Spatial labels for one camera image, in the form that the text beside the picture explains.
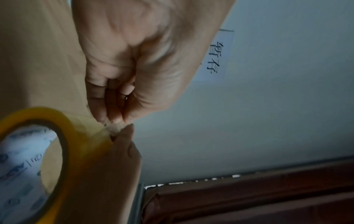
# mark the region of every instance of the dark red curtain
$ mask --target dark red curtain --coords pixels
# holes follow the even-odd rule
[[[147,189],[142,221],[354,223],[354,161]]]

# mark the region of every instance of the human hand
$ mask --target human hand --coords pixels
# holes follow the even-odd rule
[[[97,121],[169,108],[195,75],[235,0],[73,0]]]
[[[71,190],[56,224],[127,223],[141,169],[133,133],[132,124],[118,133],[110,152]]]

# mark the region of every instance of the roll of tape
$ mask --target roll of tape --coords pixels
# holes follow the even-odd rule
[[[31,140],[26,138],[28,135],[31,135]],[[41,195],[45,193],[40,178],[41,152],[55,149],[48,145],[56,136],[62,152],[60,176],[53,192]],[[20,144],[19,138],[25,140]],[[0,140],[2,224],[53,223],[78,177],[112,145],[109,132],[93,118],[42,107],[22,110],[3,119],[0,122]],[[21,152],[23,145],[26,145],[26,153]]]

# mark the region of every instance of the yellow tape roll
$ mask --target yellow tape roll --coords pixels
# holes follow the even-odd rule
[[[43,125],[55,131],[62,148],[63,164],[53,193],[36,214],[25,220],[26,223],[50,224],[54,222],[63,200],[78,177],[110,149],[112,142],[103,125],[93,118],[64,115],[42,107],[22,110],[3,119],[0,122],[1,141],[15,129],[31,124]],[[6,182],[0,181],[0,189],[1,184],[5,186]],[[1,206],[0,221],[4,219]]]

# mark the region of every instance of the gray wall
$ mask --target gray wall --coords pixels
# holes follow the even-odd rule
[[[147,184],[354,155],[354,1],[239,0],[223,83],[136,123]]]

